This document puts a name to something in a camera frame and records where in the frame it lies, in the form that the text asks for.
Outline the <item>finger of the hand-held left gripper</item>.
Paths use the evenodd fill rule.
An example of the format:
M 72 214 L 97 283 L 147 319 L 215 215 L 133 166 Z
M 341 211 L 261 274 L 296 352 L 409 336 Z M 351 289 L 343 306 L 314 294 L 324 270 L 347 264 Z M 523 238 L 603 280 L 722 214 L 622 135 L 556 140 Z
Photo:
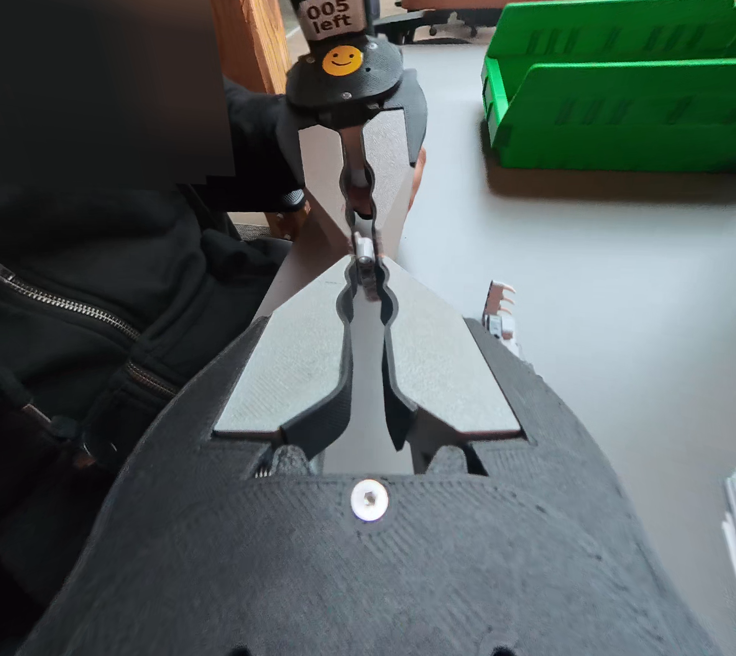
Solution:
M 403 110 L 381 111 L 363 126 L 361 139 L 366 169 L 370 174 L 375 247 L 380 257 L 395 260 L 412 188 Z
M 328 243 L 342 254 L 353 252 L 342 180 L 345 155 L 337 131 L 326 127 L 299 130 L 299 154 L 310 209 Z

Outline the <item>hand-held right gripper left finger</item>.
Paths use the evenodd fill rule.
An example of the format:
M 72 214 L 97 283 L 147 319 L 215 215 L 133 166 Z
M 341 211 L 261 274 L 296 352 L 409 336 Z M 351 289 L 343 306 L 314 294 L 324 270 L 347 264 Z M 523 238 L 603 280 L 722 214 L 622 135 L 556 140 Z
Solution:
M 324 452 L 347 428 L 352 396 L 353 256 L 274 310 L 214 424 L 221 438 Z

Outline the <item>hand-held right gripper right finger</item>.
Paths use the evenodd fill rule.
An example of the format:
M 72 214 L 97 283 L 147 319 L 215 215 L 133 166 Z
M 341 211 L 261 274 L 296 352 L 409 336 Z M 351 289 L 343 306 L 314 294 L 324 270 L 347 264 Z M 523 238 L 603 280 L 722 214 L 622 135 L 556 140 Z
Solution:
M 518 438 L 522 426 L 469 323 L 394 260 L 380 261 L 383 403 L 396 450 Z

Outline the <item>toy brick claw piece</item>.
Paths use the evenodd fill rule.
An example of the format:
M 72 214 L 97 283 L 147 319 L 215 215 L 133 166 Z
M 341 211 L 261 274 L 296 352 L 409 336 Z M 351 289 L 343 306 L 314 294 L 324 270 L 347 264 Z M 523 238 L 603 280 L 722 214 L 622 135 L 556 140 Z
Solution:
M 512 316 L 514 306 L 513 287 L 499 281 L 491 281 L 481 315 L 483 328 L 498 339 L 512 354 L 522 358 Z

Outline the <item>person's left forearm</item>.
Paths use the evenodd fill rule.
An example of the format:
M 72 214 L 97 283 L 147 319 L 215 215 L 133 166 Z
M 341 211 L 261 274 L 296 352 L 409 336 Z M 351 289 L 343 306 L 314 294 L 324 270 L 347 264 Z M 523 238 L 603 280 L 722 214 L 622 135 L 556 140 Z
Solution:
M 306 205 L 301 179 L 278 142 L 286 110 L 282 94 L 252 92 L 223 77 L 233 148 L 234 176 L 219 187 L 217 209 L 225 212 L 296 212 Z

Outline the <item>person's left hand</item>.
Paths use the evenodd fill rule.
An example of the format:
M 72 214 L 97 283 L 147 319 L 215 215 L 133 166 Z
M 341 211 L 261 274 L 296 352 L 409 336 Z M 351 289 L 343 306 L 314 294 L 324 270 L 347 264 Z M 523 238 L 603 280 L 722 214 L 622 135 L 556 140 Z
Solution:
M 411 182 L 411 193 L 410 193 L 410 197 L 409 197 L 409 204 L 408 204 L 407 212 L 409 212 L 411 210 L 411 208 L 412 208 L 412 206 L 414 204 L 414 201 L 416 199 L 417 192 L 419 190 L 419 187 L 420 187 L 420 184 L 421 184 L 421 181 L 422 181 L 422 175 L 423 175 L 423 172 L 425 170 L 426 160 L 427 160 L 426 149 L 424 148 L 424 146 L 422 146 L 419 149 L 419 153 L 418 153 L 418 156 L 417 156 L 417 161 L 416 161 L 416 163 L 414 165 L 414 168 L 413 168 L 413 177 L 412 177 L 412 182 Z

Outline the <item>black office chair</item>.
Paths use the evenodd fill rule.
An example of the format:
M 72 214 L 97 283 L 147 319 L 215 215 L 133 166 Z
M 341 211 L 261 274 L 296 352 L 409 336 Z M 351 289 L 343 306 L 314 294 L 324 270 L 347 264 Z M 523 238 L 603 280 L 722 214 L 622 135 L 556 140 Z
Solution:
M 384 36 L 391 44 L 414 44 L 416 31 L 428 28 L 430 37 L 437 35 L 440 26 L 452 22 L 469 28 L 470 37 L 478 34 L 479 28 L 491 28 L 497 25 L 501 8 L 465 8 L 465 9 L 423 9 L 408 11 L 399 15 L 382 17 L 373 22 L 373 30 L 377 36 Z

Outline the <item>green plastic bin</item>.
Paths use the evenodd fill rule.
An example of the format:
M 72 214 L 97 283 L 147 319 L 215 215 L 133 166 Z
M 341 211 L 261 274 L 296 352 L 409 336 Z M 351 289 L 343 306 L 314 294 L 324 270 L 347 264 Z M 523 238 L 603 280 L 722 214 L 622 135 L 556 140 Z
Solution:
M 734 174 L 734 0 L 513 3 L 481 79 L 504 168 Z

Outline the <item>instruction booklet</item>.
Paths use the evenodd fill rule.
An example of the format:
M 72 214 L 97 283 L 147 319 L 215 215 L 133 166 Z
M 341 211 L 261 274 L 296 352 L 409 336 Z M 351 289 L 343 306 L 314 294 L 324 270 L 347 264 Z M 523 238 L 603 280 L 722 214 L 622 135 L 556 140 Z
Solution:
M 721 528 L 731 562 L 731 568 L 735 572 L 735 470 L 731 472 L 730 476 L 725 478 L 723 490 L 726 508 Z

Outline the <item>wooden post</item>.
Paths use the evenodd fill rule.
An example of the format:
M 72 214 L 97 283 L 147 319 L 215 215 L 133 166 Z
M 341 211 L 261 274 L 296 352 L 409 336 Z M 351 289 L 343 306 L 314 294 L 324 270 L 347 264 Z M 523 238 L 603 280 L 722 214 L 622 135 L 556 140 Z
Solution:
M 223 77 L 252 92 L 284 94 L 291 59 L 278 0 L 209 0 Z M 201 189 L 215 210 L 227 176 L 208 176 Z M 271 235 L 293 242 L 309 205 L 296 212 L 265 212 Z

